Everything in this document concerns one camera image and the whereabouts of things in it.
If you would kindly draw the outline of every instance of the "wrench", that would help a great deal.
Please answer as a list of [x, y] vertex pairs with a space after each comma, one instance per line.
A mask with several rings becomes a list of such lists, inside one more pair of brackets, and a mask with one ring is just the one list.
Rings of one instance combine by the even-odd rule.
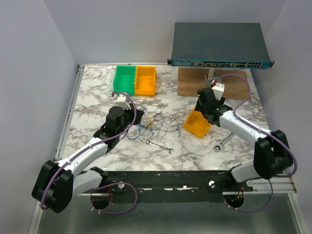
[[224, 139], [220, 142], [220, 144], [217, 144], [217, 145], [214, 146], [214, 151], [220, 152], [220, 151], [222, 150], [222, 147], [223, 147], [226, 143], [228, 143], [228, 141], [231, 140], [234, 136], [235, 136], [234, 133], [229, 134], [226, 138], [224, 138]]
[[153, 146], [155, 146], [155, 147], [157, 147], [157, 148], [160, 148], [160, 149], [162, 149], [162, 150], [165, 150], [165, 151], [167, 151], [167, 152], [170, 153], [170, 154], [172, 154], [172, 151], [174, 151], [172, 148], [166, 148], [166, 147], [163, 147], [163, 146], [161, 146], [161, 145], [157, 145], [157, 144], [155, 144], [155, 143], [152, 143], [150, 140], [147, 140], [147, 141], [146, 141], [146, 144], [147, 144], [147, 145], [153, 145]]

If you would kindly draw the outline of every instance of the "blue wire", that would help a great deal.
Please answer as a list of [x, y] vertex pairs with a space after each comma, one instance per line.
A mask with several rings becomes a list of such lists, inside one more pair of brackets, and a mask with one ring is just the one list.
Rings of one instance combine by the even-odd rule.
[[[134, 138], [130, 138], [128, 137], [129, 140], [136, 140], [138, 139], [139, 141], [141, 141], [142, 143], [146, 143], [146, 141], [148, 141], [153, 135], [154, 135], [154, 132], [153, 130], [160, 130], [160, 131], [163, 131], [163, 132], [175, 132], [175, 131], [178, 131], [179, 133], [179, 137], [181, 136], [181, 131], [179, 129], [179, 123], [177, 122], [177, 125], [172, 125], [172, 126], [169, 126], [169, 124], [172, 124], [174, 121], [176, 121], [176, 116], [173, 115], [172, 118], [173, 120], [170, 122], [170, 123], [167, 123], [165, 121], [166, 117], [163, 116], [161, 114], [162, 112], [159, 112], [157, 114], [154, 115], [154, 120], [151, 121], [151, 123], [154, 123], [154, 122], [160, 122], [160, 126], [156, 126], [156, 128], [152, 128], [151, 126], [148, 126], [148, 127], [145, 127], [144, 125], [142, 124], [138, 124], [137, 127], [138, 127], [138, 136], [134, 137]], [[162, 118], [162, 120], [159, 120], [159, 119], [155, 119], [156, 116], [160, 116]], [[148, 117], [147, 115], [145, 114], [144, 112], [144, 115], [142, 116], [141, 120], [144, 120], [144, 121], [147, 121], [148, 120]], [[168, 127], [176, 127], [176, 130], [174, 131], [165, 131], [165, 130], [162, 130], [161, 128], [163, 127], [163, 124], [166, 124]], [[142, 134], [142, 130], [145, 129], [147, 131], [150, 131], [151, 132], [151, 136], [149, 136], [145, 141], [142, 141], [139, 137], [141, 136]]]

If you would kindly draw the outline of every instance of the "orange bin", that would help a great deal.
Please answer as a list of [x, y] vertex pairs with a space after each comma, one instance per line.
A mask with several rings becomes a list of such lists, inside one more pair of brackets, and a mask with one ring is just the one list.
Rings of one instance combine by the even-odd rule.
[[210, 129], [211, 124], [204, 118], [201, 112], [192, 110], [183, 127], [196, 136], [203, 138]]
[[135, 95], [154, 96], [156, 89], [156, 67], [137, 66]]

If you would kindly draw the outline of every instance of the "marble tabletop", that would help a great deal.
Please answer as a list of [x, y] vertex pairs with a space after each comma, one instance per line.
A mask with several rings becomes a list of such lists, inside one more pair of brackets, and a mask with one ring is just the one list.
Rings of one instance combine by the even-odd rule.
[[[173, 148], [174, 152], [168, 154], [162, 149], [138, 140], [129, 140], [128, 137], [138, 135], [138, 127], [133, 126], [128, 135], [110, 153], [94, 161], [88, 168], [97, 166], [111, 171], [227, 170], [253, 159], [252, 147], [237, 136], [234, 136], [221, 152], [214, 151], [214, 146], [230, 134], [226, 129], [213, 125], [203, 139], [185, 130], [183, 124], [194, 109], [197, 98], [177, 95], [177, 67], [155, 66], [156, 95], [132, 96], [132, 98], [139, 108], [145, 110], [148, 117], [160, 111], [168, 120], [172, 115], [176, 116], [181, 130], [180, 137], [178, 132], [154, 131], [154, 135], [150, 138], [150, 141], [156, 144]], [[106, 114], [113, 106], [111, 92], [115, 71], [115, 65], [85, 66], [62, 157], [67, 157], [84, 146], [105, 122]], [[252, 89], [252, 98], [237, 112], [260, 127], [268, 128], [251, 72], [249, 69], [245, 71]], [[235, 107], [239, 102], [230, 99], [225, 101], [231, 107]], [[149, 132], [142, 133], [140, 138], [145, 141], [149, 136]]]

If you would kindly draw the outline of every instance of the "purple cable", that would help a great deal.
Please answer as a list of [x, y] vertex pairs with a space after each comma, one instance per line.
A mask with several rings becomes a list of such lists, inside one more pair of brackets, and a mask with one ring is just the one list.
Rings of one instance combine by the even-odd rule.
[[[115, 139], [115, 138], [121, 136], [122, 134], [126, 133], [126, 132], [132, 127], [132, 125], [135, 123], [136, 118], [137, 118], [137, 108], [136, 108], [135, 103], [134, 103], [133, 100], [130, 98], [130, 96], [128, 96], [128, 95], [127, 95], [126, 93], [124, 93], [124, 92], [120, 92], [120, 91], [115, 92], [115, 91], [113, 91], [113, 92], [112, 92], [112, 97], [114, 96], [115, 93], [119, 93], [119, 94], [124, 95], [124, 96], [125, 96], [126, 98], [128, 98], [128, 100], [132, 103], [132, 105], [133, 105], [133, 110], [134, 110], [134, 117], [133, 117], [133, 120], [132, 120], [131, 124], [128, 126], [128, 128], [126, 128], [123, 132], [117, 134], [116, 136], [112, 136], [112, 137], [107, 138], [107, 139], [105, 139], [105, 140], [98, 141], [98, 142], [96, 142], [96, 143], [94, 143], [94, 144], [92, 144], [92, 145], [90, 145], [90, 146], [84, 148], [83, 150], [79, 151], [77, 154], [75, 154], [75, 156], [73, 156], [73, 157], [69, 160], [70, 162], [74, 161], [78, 156], [80, 156], [81, 154], [83, 154], [83, 153], [86, 152], [87, 150], [93, 148], [94, 146], [99, 145], [99, 144], [102, 144], [102, 143], [104, 143], [104, 142], [106, 142], [106, 141], [109, 141], [109, 140], [112, 140], [112, 139]], [[58, 176], [58, 174], [61, 172], [61, 170], [63, 170], [67, 165], [68, 165], [68, 162], [65, 162], [64, 165], [62, 165], [62, 166], [55, 172], [55, 174], [52, 176], [51, 180], [49, 181], [49, 183], [48, 183], [46, 189], [44, 190], [44, 193], [43, 193], [43, 195], [42, 195], [42, 198], [41, 198], [40, 207], [41, 207], [42, 210], [47, 210], [47, 209], [48, 209], [48, 207], [46, 207], [46, 206], [44, 205], [44, 201], [45, 201], [45, 198], [46, 198], [46, 196], [47, 196], [47, 193], [48, 193], [48, 191], [49, 191], [49, 189], [50, 189], [50, 187], [51, 187], [53, 181], [55, 180], [55, 178]]]
[[256, 127], [254, 127], [252, 124], [250, 124], [249, 122], [245, 121], [243, 118], [241, 118], [239, 115], [237, 115], [236, 113], [236, 110], [238, 109], [238, 107], [240, 107], [241, 105], [243, 105], [246, 101], [248, 101], [249, 97], [251, 96], [251, 89], [250, 89], [250, 85], [249, 83], [240, 75], [237, 75], [237, 74], [225, 74], [225, 75], [222, 75], [218, 78], [216, 78], [215, 80], [218, 80], [218, 79], [221, 79], [222, 77], [226, 77], [226, 76], [235, 76], [235, 77], [239, 77], [241, 78], [248, 86], [248, 95], [246, 97], [245, 100], [243, 100], [241, 103], [239, 103], [234, 109], [233, 109], [233, 114], [234, 116], [239, 120], [241, 121], [242, 123], [244, 123], [245, 125], [251, 127], [252, 129], [272, 138], [273, 140], [275, 140], [278, 144], [280, 144], [291, 156], [292, 156], [292, 159], [293, 159], [293, 171], [287, 175], [277, 175], [278, 177], [289, 177], [289, 176], [292, 176], [296, 173], [297, 171], [297, 168], [298, 168], [298, 163], [297, 163], [297, 159], [295, 157], [295, 155], [293, 154], [293, 152], [290, 150], [290, 148], [288, 148], [282, 141], [280, 141], [279, 139], [277, 139], [276, 137], [274, 137], [273, 135], [261, 130], [261, 129], [258, 129]]
[[94, 205], [93, 205], [93, 200], [91, 200], [91, 205], [92, 205], [92, 210], [95, 210], [97, 212], [100, 212], [100, 213], [104, 213], [104, 214], [110, 214], [110, 215], [120, 215], [120, 214], [124, 214], [124, 213], [127, 213], [129, 212], [130, 210], [132, 210], [136, 204], [137, 204], [137, 191], [135, 189], [135, 187], [132, 185], [132, 184], [129, 184], [129, 183], [126, 183], [126, 182], [117, 182], [117, 183], [113, 183], [113, 184], [108, 184], [108, 185], [105, 185], [105, 186], [102, 186], [102, 187], [99, 187], [99, 188], [96, 188], [96, 189], [93, 189], [93, 190], [100, 190], [100, 189], [105, 189], [105, 188], [108, 188], [108, 187], [111, 187], [111, 186], [114, 186], [114, 185], [119, 185], [119, 184], [124, 184], [124, 185], [128, 185], [130, 186], [133, 191], [135, 192], [135, 201], [133, 202], [132, 206], [129, 207], [127, 210], [124, 210], [124, 211], [118, 211], [118, 212], [111, 212], [111, 211], [103, 211], [103, 210], [97, 210], [94, 208]]
[[242, 213], [257, 213], [257, 212], [263, 211], [266, 208], [268, 208], [271, 205], [272, 201], [273, 201], [273, 185], [272, 185], [272, 183], [271, 183], [271, 181], [269, 179], [268, 179], [268, 182], [269, 182], [270, 187], [271, 187], [271, 197], [270, 197], [270, 200], [264, 207], [262, 207], [262, 208], [260, 208], [258, 210], [239, 210], [237, 208], [234, 208], [234, 207], [230, 206], [225, 199], [223, 199], [223, 201], [224, 201], [224, 203], [227, 205], [227, 207], [229, 209], [234, 210], [234, 211], [238, 211], [238, 212], [242, 212]]

